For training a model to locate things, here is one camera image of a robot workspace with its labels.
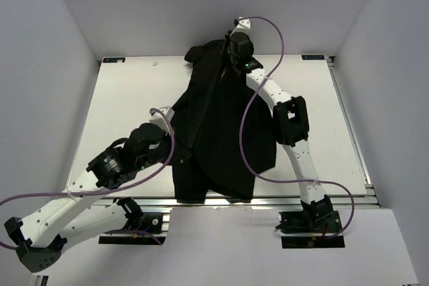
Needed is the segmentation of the black zip jacket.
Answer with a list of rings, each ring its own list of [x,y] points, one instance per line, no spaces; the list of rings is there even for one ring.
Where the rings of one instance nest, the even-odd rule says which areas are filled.
[[[274,168],[277,143],[269,107],[257,97],[245,118],[242,158],[239,127],[254,91],[231,70],[223,57],[224,41],[212,40],[188,50],[188,88],[174,103],[175,138],[192,157],[172,166],[179,202],[202,203],[208,191],[249,202],[255,176]]]

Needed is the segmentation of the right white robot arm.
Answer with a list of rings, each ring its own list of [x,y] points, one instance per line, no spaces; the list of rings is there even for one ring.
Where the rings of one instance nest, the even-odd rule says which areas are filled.
[[[297,231],[326,232],[332,218],[333,207],[322,187],[310,154],[308,143],[309,120],[306,101],[302,96],[292,96],[272,80],[263,65],[253,57],[254,47],[243,31],[226,35],[227,54],[231,67],[255,94],[245,107],[239,127],[239,146],[242,158],[245,118],[256,97],[262,98],[272,111],[273,134],[287,153],[300,189],[302,224],[289,227]]]

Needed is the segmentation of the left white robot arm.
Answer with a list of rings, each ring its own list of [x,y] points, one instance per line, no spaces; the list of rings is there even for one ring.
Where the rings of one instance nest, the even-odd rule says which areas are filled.
[[[71,247],[103,233],[144,234],[144,213],[133,198],[121,198],[100,212],[85,210],[158,163],[177,165],[191,153],[164,129],[144,123],[112,142],[66,189],[30,215],[4,223],[21,264],[32,273],[52,266]]]

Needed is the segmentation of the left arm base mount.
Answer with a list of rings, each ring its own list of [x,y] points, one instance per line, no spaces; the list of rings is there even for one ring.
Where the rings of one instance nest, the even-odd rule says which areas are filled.
[[[115,199],[114,206],[125,211],[126,222],[118,232],[99,236],[99,244],[162,246],[167,234],[167,214],[142,210],[132,198]]]

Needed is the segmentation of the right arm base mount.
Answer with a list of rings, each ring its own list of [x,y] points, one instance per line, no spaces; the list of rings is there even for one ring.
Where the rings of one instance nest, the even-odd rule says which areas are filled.
[[[284,249],[345,248],[341,219],[329,197],[303,202],[301,211],[280,212],[275,229]]]

